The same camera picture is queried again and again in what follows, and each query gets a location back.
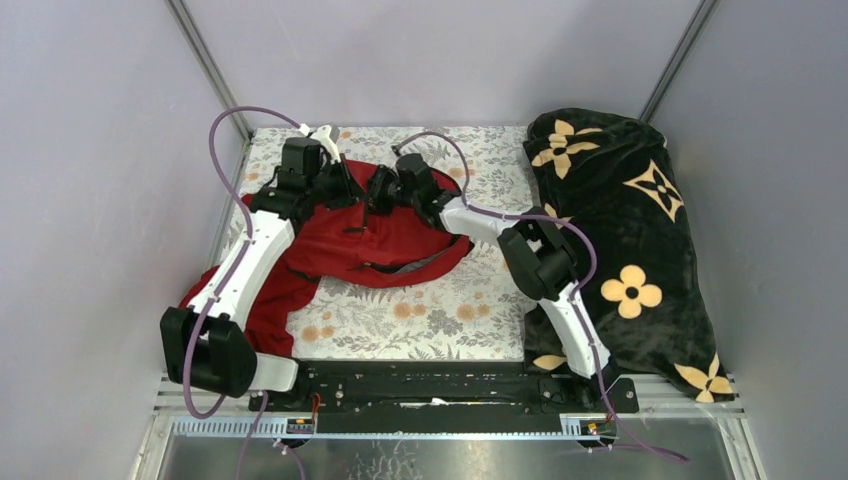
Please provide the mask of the floral patterned table mat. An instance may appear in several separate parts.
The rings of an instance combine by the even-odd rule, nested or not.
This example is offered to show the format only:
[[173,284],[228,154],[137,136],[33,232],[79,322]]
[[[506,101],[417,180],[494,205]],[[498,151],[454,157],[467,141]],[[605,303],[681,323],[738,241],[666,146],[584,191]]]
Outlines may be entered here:
[[[347,127],[338,138],[350,160],[392,165],[391,147],[420,153],[457,183],[469,199],[495,210],[533,205],[535,183],[518,126]],[[446,275],[389,288],[332,277],[293,312],[290,356],[345,360],[494,360],[523,356],[523,319],[534,302],[513,283],[500,250],[473,241],[473,250]]]

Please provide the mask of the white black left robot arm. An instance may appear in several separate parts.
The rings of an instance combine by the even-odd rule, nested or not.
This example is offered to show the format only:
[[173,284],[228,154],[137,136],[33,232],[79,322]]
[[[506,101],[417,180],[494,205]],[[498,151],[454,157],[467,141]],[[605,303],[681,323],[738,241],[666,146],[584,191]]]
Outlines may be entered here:
[[170,307],[161,318],[169,379],[232,398],[272,391],[285,410],[304,407],[311,387],[298,376],[298,362],[256,352],[246,335],[248,316],[315,208],[344,208],[361,196],[328,130],[286,139],[275,181],[252,196],[237,245],[186,306]]

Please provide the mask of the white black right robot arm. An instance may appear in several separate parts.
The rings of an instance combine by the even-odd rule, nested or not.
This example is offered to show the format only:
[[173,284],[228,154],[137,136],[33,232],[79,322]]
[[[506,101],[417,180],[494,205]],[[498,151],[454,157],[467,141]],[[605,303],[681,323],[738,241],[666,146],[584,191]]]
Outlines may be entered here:
[[378,167],[365,192],[372,214],[410,207],[431,228],[497,246],[514,284],[547,315],[569,370],[583,377],[573,386],[577,405],[597,412],[612,400],[612,384],[601,375],[611,354],[591,323],[581,294],[597,268],[595,248],[582,231],[544,213],[508,213],[473,205],[462,190],[441,187],[435,170],[419,154],[399,157],[394,168]]

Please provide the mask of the red student backpack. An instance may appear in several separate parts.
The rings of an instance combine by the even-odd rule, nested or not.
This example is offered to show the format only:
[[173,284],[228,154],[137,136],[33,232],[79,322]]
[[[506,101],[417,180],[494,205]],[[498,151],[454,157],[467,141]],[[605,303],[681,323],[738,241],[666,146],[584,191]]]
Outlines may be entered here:
[[370,203],[391,170],[347,161],[312,183],[290,215],[296,238],[281,255],[267,285],[314,293],[332,277],[372,288],[406,287],[436,280],[474,248],[464,235],[428,226],[413,208]]

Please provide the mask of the black blanket with tan flowers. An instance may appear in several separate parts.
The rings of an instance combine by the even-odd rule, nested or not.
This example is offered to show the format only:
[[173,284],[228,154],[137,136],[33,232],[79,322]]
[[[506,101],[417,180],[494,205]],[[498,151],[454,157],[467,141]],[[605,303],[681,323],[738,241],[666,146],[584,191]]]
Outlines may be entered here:
[[665,137],[636,119],[562,108],[528,125],[523,148],[541,207],[581,231],[581,294],[612,358],[697,402],[732,401]]

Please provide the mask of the red cloth garment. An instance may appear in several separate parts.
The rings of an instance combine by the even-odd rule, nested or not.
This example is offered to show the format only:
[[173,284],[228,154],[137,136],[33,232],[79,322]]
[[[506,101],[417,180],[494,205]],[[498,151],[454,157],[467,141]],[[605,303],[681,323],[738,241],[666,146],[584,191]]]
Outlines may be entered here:
[[296,224],[257,208],[258,202],[257,194],[243,198],[249,223],[237,244],[189,289],[179,307],[199,314],[210,305],[206,325],[227,317],[256,351],[289,356],[294,345],[287,331],[289,317],[313,299],[322,274],[307,271],[314,246],[296,236]]

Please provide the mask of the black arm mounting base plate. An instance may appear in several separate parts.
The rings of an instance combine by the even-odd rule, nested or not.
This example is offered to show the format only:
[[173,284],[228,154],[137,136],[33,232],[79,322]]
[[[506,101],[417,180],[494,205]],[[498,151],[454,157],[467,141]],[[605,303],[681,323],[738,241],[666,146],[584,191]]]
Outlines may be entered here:
[[560,367],[521,362],[309,360],[289,392],[272,392],[269,413],[303,412],[320,434],[566,434],[565,419],[635,414],[632,380],[605,386]]

